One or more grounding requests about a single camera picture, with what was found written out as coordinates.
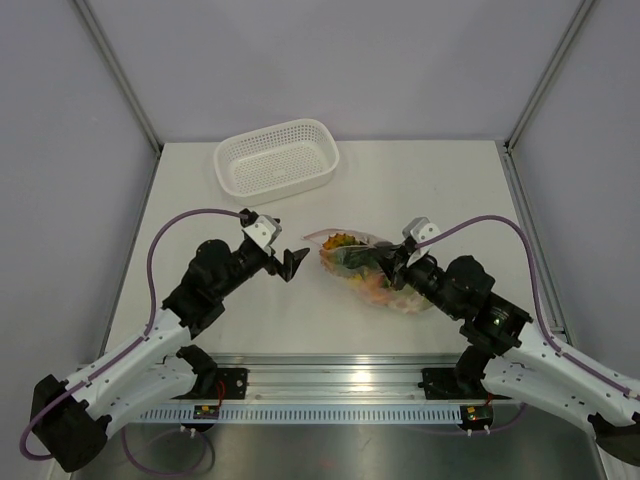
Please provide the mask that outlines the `clear zip top bag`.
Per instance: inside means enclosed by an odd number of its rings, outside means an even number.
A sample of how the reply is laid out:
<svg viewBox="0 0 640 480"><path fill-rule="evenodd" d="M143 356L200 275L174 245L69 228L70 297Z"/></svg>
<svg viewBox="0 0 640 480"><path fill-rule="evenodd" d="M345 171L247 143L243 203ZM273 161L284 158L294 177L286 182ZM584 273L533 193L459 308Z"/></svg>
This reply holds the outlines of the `clear zip top bag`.
<svg viewBox="0 0 640 480"><path fill-rule="evenodd" d="M338 232L355 236L361 245L324 250L323 242ZM366 303L406 315L420 314L432 308L432 304L410 286L405 286L402 290L391 287L373 255L375 247L390 244L387 240L369 233L339 228L318 230L302 239L318 248L322 267Z"/></svg>

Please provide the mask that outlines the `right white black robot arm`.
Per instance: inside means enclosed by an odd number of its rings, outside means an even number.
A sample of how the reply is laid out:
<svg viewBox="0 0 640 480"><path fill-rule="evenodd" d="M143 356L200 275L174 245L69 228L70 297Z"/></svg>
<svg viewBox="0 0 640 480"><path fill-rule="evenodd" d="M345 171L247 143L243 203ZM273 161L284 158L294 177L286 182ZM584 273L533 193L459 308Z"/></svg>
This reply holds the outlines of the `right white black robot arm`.
<svg viewBox="0 0 640 480"><path fill-rule="evenodd" d="M588 433L609 455L638 465L638 381L550 334L493 293L494 278L470 255L441 268L429 254L389 245L377 260L393 287L411 286L462 323L469 346L453 374L460 393L485 390L544 410Z"/></svg>

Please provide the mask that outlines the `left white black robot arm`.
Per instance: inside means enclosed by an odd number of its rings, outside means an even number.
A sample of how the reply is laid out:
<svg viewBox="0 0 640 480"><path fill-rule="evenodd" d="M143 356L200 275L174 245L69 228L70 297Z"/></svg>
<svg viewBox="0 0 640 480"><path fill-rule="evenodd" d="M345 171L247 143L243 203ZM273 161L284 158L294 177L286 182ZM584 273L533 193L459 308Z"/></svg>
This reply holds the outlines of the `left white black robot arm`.
<svg viewBox="0 0 640 480"><path fill-rule="evenodd" d="M236 250L222 240L205 241L140 332L64 379L49 374L39 380L21 454L54 460L73 473L153 406L185 394L208 396L217 364L194 345L196 337L224 313L224 299L259 271L290 281L309 253L286 250L278 259L272 241L264 232L245 233Z"/></svg>

